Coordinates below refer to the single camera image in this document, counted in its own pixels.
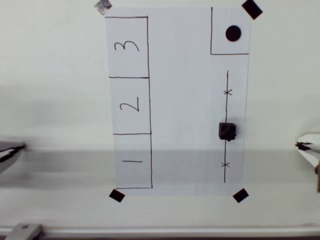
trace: handwritten number 2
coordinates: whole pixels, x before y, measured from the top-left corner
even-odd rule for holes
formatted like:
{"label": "handwritten number 2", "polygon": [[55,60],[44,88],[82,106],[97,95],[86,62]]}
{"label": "handwritten number 2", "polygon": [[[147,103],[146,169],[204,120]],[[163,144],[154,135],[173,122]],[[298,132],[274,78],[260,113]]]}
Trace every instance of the handwritten number 2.
{"label": "handwritten number 2", "polygon": [[130,105],[130,104],[127,104],[127,103],[121,103],[121,104],[120,104],[120,109],[121,109],[121,110],[123,110],[123,109],[122,109],[122,106],[123,106],[123,105],[127,105],[127,106],[129,106],[129,107],[131,107],[131,108],[133,108],[134,110],[136,110],[136,111],[139,112],[139,97],[136,97],[136,107],[134,107],[134,106],[132,106],[132,105]]}

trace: black tape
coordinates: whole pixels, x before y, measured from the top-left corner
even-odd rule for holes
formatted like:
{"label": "black tape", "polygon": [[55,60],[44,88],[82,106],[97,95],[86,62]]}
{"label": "black tape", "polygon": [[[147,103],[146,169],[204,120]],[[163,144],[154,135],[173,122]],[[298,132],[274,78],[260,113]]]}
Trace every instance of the black tape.
{"label": "black tape", "polygon": [[253,20],[263,13],[254,0],[245,1],[245,3],[242,4],[242,7],[253,18]]}
{"label": "black tape", "polygon": [[240,191],[238,191],[235,195],[233,195],[234,199],[240,203],[243,199],[245,199],[246,197],[248,197],[249,194],[247,193],[247,191],[242,188]]}
{"label": "black tape", "polygon": [[121,201],[124,199],[125,195],[122,192],[119,192],[116,189],[113,189],[112,192],[109,195],[110,198],[118,201],[119,203],[121,203]]}

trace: numbered box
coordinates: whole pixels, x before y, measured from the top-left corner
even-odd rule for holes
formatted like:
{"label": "numbered box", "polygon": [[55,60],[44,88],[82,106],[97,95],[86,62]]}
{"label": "numbered box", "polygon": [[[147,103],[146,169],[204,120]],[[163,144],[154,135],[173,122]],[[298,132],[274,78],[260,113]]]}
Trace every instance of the numbered box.
{"label": "numbered box", "polygon": [[150,137],[149,134],[114,136],[117,188],[151,188]]}
{"label": "numbered box", "polygon": [[149,77],[147,17],[107,18],[110,77]]}
{"label": "numbered box", "polygon": [[149,79],[111,78],[113,134],[150,133]]}

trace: white paper sheet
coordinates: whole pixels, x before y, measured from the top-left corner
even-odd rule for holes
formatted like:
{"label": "white paper sheet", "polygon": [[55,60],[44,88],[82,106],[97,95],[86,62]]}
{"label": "white paper sheet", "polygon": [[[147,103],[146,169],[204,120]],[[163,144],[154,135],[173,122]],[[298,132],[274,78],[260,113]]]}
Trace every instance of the white paper sheet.
{"label": "white paper sheet", "polygon": [[[105,20],[116,187],[134,195],[239,190],[250,16],[241,7],[114,7]],[[233,25],[237,41],[226,38]],[[236,125],[230,142],[218,136],[226,118]]]}

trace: black line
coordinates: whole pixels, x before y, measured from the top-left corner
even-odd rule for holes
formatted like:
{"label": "black line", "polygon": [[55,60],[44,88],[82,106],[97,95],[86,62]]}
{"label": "black line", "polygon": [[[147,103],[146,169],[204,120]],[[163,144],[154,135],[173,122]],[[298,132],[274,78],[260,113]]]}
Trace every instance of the black line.
{"label": "black line", "polygon": [[148,16],[105,16],[105,19],[147,19]]}
{"label": "black line", "polygon": [[227,140],[224,140],[224,183],[226,183],[226,156],[227,156]]}
{"label": "black line", "polygon": [[150,135],[151,133],[114,133],[113,135]]}
{"label": "black line", "polygon": [[142,163],[142,161],[125,161],[125,160],[123,160],[122,162],[125,162],[125,163]]}
{"label": "black line", "polygon": [[[226,71],[226,90],[225,92],[228,93],[229,91],[229,71]],[[228,95],[226,94],[225,97],[225,123],[227,123],[228,120]],[[226,169],[227,169],[227,140],[224,140],[224,175],[223,175],[223,179],[224,179],[224,183],[226,183]]]}
{"label": "black line", "polygon": [[210,54],[212,54],[212,15],[213,15],[213,7],[211,7],[211,38],[210,38]]}
{"label": "black line", "polygon": [[111,79],[148,79],[147,76],[109,76]]}
{"label": "black line", "polygon": [[[228,92],[229,85],[229,71],[226,71],[226,92]],[[228,94],[226,94],[225,98],[225,123],[227,123],[228,118]]]}
{"label": "black line", "polygon": [[146,45],[147,45],[147,62],[148,62],[148,84],[149,84],[149,124],[150,124],[150,179],[151,188],[153,185],[153,172],[152,172],[152,128],[151,128],[151,91],[150,91],[150,62],[149,62],[149,18],[146,18]]}
{"label": "black line", "polygon": [[211,55],[249,55],[249,53],[210,53]]}
{"label": "black line", "polygon": [[152,187],[116,187],[115,189],[152,189]]}

